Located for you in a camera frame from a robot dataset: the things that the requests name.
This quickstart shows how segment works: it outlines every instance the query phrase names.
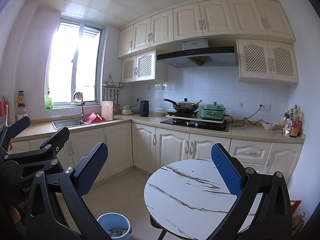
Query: wok handle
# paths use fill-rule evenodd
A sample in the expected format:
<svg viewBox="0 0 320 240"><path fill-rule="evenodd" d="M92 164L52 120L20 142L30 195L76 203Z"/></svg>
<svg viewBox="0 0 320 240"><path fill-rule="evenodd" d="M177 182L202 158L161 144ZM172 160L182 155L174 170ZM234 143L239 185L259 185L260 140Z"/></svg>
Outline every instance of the wok handle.
<svg viewBox="0 0 320 240"><path fill-rule="evenodd" d="M175 106L177 105L177 103L176 103L175 101L172 101L172 100L170 100L170 99L164 98L163 101L168 101L168 102L170 102L170 103L173 103Z"/></svg>
<svg viewBox="0 0 320 240"><path fill-rule="evenodd" d="M197 105L197 104L199 104L201 102L202 102L202 100L196 101L193 105L195 106L195 105Z"/></svg>

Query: faucet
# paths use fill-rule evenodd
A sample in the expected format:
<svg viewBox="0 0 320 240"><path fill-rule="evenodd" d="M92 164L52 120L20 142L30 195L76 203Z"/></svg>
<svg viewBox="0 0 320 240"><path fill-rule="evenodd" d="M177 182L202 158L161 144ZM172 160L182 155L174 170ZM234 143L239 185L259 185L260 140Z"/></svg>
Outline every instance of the faucet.
<svg viewBox="0 0 320 240"><path fill-rule="evenodd" d="M83 94L82 92L75 92L73 94L73 99L78 98L78 95L81 96L81 102L75 103L77 106L81 106L81 120L84 122L84 109L83 106L85 105L85 102L83 101Z"/></svg>

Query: window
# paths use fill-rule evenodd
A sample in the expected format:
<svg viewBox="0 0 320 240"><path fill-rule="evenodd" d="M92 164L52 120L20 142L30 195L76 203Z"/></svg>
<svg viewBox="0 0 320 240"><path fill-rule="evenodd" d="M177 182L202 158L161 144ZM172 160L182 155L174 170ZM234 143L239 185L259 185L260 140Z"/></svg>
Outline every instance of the window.
<svg viewBox="0 0 320 240"><path fill-rule="evenodd" d="M48 89L52 104L71 106L80 91L87 105L98 103L98 59L102 30L85 23L61 20L52 41Z"/></svg>

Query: green electric cooker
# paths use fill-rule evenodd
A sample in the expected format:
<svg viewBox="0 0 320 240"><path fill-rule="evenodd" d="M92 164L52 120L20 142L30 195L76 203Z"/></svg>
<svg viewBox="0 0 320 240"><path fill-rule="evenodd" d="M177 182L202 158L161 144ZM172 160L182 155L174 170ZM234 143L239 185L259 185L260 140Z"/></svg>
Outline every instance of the green electric cooker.
<svg viewBox="0 0 320 240"><path fill-rule="evenodd" d="M202 119L209 120L222 120L226 114L226 108L223 105L218 105L217 102L208 104L200 111L200 117Z"/></svg>

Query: beige countertop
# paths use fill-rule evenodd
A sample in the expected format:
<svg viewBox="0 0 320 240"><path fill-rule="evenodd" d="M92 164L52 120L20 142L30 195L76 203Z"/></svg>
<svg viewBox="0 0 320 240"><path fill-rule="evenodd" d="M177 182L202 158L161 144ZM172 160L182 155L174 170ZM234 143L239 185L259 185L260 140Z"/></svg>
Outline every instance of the beige countertop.
<svg viewBox="0 0 320 240"><path fill-rule="evenodd" d="M181 127L170 124L160 123L161 121L167 120L168 117L159 115L150 115L149 117L141 117L138 114L123 115L115 114L115 121L93 123L88 125L70 127L70 133L91 130L95 128L102 128L113 126L122 123L140 123L150 126L155 126L164 129L176 130L181 132L189 132L207 136L231 138L238 140L248 140L248 141L260 141L260 142L278 142L278 143L298 143L303 144L305 140L305 135L302 138L287 138L283 136L278 130L265 130L261 124L257 125L244 125L243 127L229 127L228 132L221 131L211 131L198 128ZM20 133L16 138L12 140L24 141L43 137L49 137L57 130L54 129L51 122L33 123L22 133Z"/></svg>

